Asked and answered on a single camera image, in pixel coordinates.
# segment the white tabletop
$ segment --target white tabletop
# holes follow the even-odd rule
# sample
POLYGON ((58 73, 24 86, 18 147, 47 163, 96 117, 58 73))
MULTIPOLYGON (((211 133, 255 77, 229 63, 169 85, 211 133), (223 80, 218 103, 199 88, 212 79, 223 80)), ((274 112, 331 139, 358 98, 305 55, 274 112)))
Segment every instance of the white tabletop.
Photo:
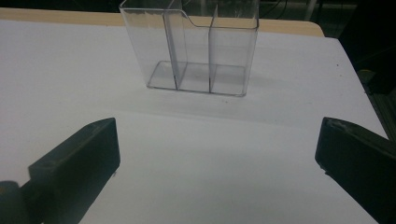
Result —
POLYGON ((247 96, 150 90, 124 27, 0 21, 0 180, 117 120, 81 223, 375 223, 315 162, 323 117, 386 136, 336 39, 259 33, 247 96))

